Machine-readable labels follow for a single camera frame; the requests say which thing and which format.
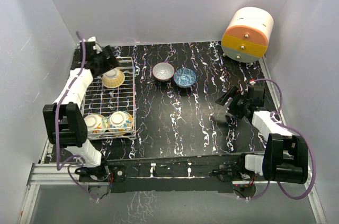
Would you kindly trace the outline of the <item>orange flower leaf bowl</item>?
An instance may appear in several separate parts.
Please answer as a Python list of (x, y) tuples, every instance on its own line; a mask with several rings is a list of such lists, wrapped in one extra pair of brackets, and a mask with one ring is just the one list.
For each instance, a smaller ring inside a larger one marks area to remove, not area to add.
[(98, 137), (107, 129), (108, 122), (106, 118), (100, 114), (89, 114), (84, 118), (84, 121), (89, 137)]

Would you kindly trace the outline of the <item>orange blue swirl bowl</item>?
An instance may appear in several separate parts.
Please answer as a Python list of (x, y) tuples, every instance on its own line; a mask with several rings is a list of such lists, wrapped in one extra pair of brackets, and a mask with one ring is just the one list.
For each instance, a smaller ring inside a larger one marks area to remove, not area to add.
[(115, 135), (125, 135), (133, 131), (133, 117), (126, 111), (116, 111), (108, 118), (108, 131)]

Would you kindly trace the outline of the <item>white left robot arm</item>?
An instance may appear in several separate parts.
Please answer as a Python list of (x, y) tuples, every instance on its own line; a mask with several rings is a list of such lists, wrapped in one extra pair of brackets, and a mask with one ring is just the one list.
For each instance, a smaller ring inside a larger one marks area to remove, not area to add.
[(43, 118), (49, 142), (56, 149), (56, 168), (76, 160), (76, 174), (96, 181), (106, 181), (109, 168), (102, 154), (90, 142), (90, 137), (101, 136), (108, 129), (105, 118), (95, 115), (85, 119), (81, 105), (88, 87), (96, 76), (120, 63), (110, 46), (102, 48), (96, 37), (85, 39), (76, 33), (80, 47), (80, 62), (70, 70), (66, 85), (52, 104), (43, 107)]

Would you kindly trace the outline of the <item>yellow sun pattern bowl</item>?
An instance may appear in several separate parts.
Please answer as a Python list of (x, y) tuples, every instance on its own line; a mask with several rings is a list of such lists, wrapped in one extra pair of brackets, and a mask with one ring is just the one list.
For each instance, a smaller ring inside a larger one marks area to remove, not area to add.
[(117, 88), (124, 83), (124, 80), (125, 80), (125, 75), (118, 68), (114, 68), (110, 71), (107, 71), (102, 76), (102, 84), (106, 88)]

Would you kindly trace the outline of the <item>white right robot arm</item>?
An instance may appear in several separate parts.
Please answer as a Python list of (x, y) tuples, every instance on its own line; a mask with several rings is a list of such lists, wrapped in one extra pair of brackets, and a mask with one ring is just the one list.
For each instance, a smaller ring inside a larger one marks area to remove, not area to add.
[(264, 154), (241, 155), (236, 174), (243, 180), (257, 174), (267, 181), (304, 184), (308, 177), (306, 142), (273, 120), (275, 116), (264, 108), (264, 97), (263, 86), (249, 86), (245, 93), (232, 86), (216, 100), (221, 106), (230, 101), (228, 114), (238, 119), (246, 118), (266, 141)]

